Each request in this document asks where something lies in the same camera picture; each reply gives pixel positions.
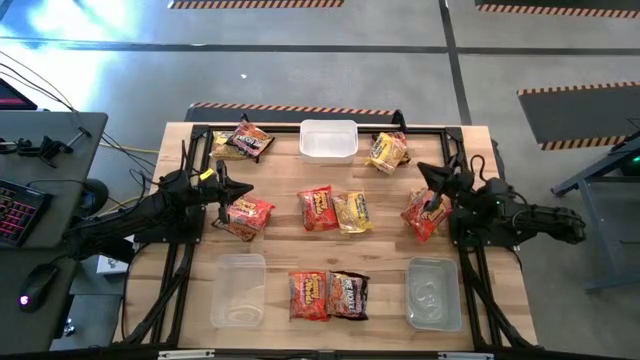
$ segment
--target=gray floor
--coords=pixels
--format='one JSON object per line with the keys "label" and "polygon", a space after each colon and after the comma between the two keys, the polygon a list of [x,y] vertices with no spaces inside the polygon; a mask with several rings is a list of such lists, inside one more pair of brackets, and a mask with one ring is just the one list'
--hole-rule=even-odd
{"label": "gray floor", "polygon": [[[339,9],[171,11],[162,0],[14,1],[0,36],[181,44],[445,46],[437,0],[347,0]],[[85,4],[82,8],[74,4]],[[639,20],[479,13],[472,0],[449,0],[458,46],[637,48]],[[107,131],[122,144],[157,149],[168,121],[181,121],[197,101],[401,108],[421,124],[460,124],[445,54],[63,51],[7,44],[56,84],[82,110],[110,116]],[[548,189],[605,149],[542,152],[515,92],[540,86],[630,81],[638,57],[460,57],[475,125],[488,125],[500,143],[507,179],[530,202],[571,206]],[[25,90],[39,104],[57,109]],[[147,156],[154,161],[154,156]],[[100,149],[91,175],[114,197],[137,195],[125,157]],[[521,253],[534,325],[541,345],[571,352],[640,358],[640,286],[587,295],[584,283],[606,272],[593,241],[569,246],[539,236]],[[74,284],[78,294],[118,294],[118,278],[96,278],[89,260]],[[96,300],[117,304],[117,296]],[[81,340],[56,348],[107,344],[113,329],[97,330],[74,304]]]}

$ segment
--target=yellow black striped tape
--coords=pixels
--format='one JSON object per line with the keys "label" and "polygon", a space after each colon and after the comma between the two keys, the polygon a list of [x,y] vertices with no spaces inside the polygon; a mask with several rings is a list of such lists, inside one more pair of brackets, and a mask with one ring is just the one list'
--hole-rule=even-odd
{"label": "yellow black striped tape", "polygon": [[595,84],[595,85],[552,86],[548,88],[518,90],[517,94],[518,96],[522,96],[522,95],[544,94],[544,93],[563,92],[563,91],[613,89],[613,88],[630,87],[630,86],[640,86],[640,81],[623,81],[623,82],[617,82],[617,83],[605,83],[605,84]]}
{"label": "yellow black striped tape", "polygon": [[395,112],[395,110],[327,108],[327,107],[321,107],[321,106],[225,104],[225,103],[207,103],[207,102],[198,102],[191,106],[194,108],[210,108],[210,109],[272,110],[272,111],[315,112],[315,113],[333,113],[333,114],[361,114],[361,115],[393,115],[393,113]]}
{"label": "yellow black striped tape", "polygon": [[625,138],[626,136],[604,136],[598,138],[548,141],[539,145],[540,148],[545,151],[580,149],[596,146],[613,146],[623,142]]}
{"label": "yellow black striped tape", "polygon": [[344,0],[176,0],[169,4],[169,9],[325,8],[343,4]]}
{"label": "yellow black striped tape", "polygon": [[497,5],[483,4],[476,5],[478,10],[487,12],[517,13],[517,14],[541,14],[541,15],[573,15],[573,16],[595,16],[610,18],[633,19],[640,18],[640,11],[636,10],[614,10],[614,9],[580,9],[562,8],[548,6],[526,6],[526,5]]}

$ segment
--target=wooden table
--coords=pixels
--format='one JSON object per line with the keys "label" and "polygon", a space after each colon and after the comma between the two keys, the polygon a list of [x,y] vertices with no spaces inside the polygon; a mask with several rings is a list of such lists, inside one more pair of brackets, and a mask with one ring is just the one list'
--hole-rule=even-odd
{"label": "wooden table", "polygon": [[[156,180],[180,166],[180,144],[182,140],[188,143],[192,126],[193,123],[167,124],[156,167]],[[464,126],[462,129],[467,157],[483,155],[487,159],[485,175],[497,176],[488,128]],[[461,331],[416,331],[405,317],[405,270],[409,260],[420,256],[458,262],[446,225],[441,226],[427,244],[418,245],[412,230],[399,216],[408,204],[409,191],[426,186],[415,164],[418,161],[442,164],[439,139],[427,135],[408,136],[412,162],[388,176],[363,165],[371,147],[370,135],[360,136],[359,150],[352,166],[304,164],[299,156],[298,134],[275,135],[276,141],[259,164],[227,161],[232,179],[254,184],[255,190],[251,194],[274,204],[276,208],[264,233],[251,243],[243,243],[233,235],[209,226],[217,215],[214,211],[216,205],[209,206],[203,239],[193,261],[179,346],[471,350],[473,345],[460,273]],[[334,193],[364,189],[376,228],[357,235],[342,235],[338,230],[305,232],[296,193],[327,184],[333,186]],[[136,259],[127,291],[129,331],[144,317],[158,296],[166,251],[166,245],[151,245]],[[262,254],[266,259],[265,312],[262,324],[257,328],[215,329],[209,320],[216,257],[233,253]],[[497,303],[521,334],[535,343],[527,295],[515,257],[504,249],[488,248],[487,261]],[[329,322],[290,321],[287,273],[291,270],[348,270],[370,276],[369,321],[350,322],[337,318]],[[480,309],[483,331],[488,334],[481,305]],[[168,311],[165,317],[163,339],[168,332],[171,312]]]}

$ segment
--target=clear plastic container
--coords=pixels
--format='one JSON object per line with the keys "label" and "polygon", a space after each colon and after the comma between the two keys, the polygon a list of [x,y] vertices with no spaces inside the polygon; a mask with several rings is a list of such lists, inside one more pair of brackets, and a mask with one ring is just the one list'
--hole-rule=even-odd
{"label": "clear plastic container", "polygon": [[353,120],[305,120],[300,124],[300,153],[310,163],[352,163],[358,152]]}
{"label": "clear plastic container", "polygon": [[460,330],[462,311],[455,262],[413,258],[406,280],[409,324],[421,330]]}
{"label": "clear plastic container", "polygon": [[214,327],[254,327],[264,313],[266,262],[259,254],[216,259],[210,319]]}

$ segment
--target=snack bag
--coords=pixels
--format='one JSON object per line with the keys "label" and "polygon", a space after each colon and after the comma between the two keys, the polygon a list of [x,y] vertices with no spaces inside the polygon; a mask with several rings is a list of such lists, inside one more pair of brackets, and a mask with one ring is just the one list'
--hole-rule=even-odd
{"label": "snack bag", "polygon": [[[402,141],[402,143],[404,144],[404,146],[407,146],[407,137],[404,135],[403,132],[401,131],[396,131],[396,132],[392,132],[392,133],[387,133],[389,134],[389,136],[394,137],[400,141]],[[373,141],[375,143],[376,140],[378,140],[378,137],[380,136],[380,134],[373,134],[371,137],[373,138]],[[411,156],[409,155],[409,150],[407,148],[407,151],[405,151],[404,155],[402,156],[402,160],[400,160],[400,162],[398,163],[398,166],[400,165],[406,165],[411,161]]]}
{"label": "snack bag", "polygon": [[365,165],[373,164],[378,169],[391,175],[402,160],[407,146],[401,140],[387,133],[380,133],[378,140],[371,148],[371,154]]}
{"label": "snack bag", "polygon": [[349,320],[368,320],[367,282],[369,277],[336,271],[329,273],[329,315]]}
{"label": "snack bag", "polygon": [[357,234],[373,229],[363,191],[334,196],[333,205],[341,233]]}
{"label": "snack bag", "polygon": [[251,157],[257,157],[271,145],[274,139],[252,123],[242,120],[227,143],[246,151]]}
{"label": "snack bag", "polygon": [[243,241],[251,241],[264,229],[274,208],[266,201],[243,195],[227,208],[229,223],[215,222],[214,226],[227,230]]}
{"label": "snack bag", "polygon": [[233,131],[213,132],[213,152],[211,156],[219,160],[243,160],[249,157],[247,152],[239,147],[227,144]]}
{"label": "snack bag", "polygon": [[331,186],[301,191],[302,221],[307,231],[325,231],[338,227],[336,211],[331,199]]}
{"label": "snack bag", "polygon": [[317,321],[329,320],[327,304],[327,275],[324,272],[289,273],[289,318]]}
{"label": "snack bag", "polygon": [[424,205],[431,200],[433,191],[423,188],[411,194],[409,207],[400,214],[407,225],[410,225],[418,237],[418,242],[424,244],[429,236],[440,225],[442,220],[446,219],[451,213],[451,207],[441,202],[440,206],[432,211],[424,211]]}

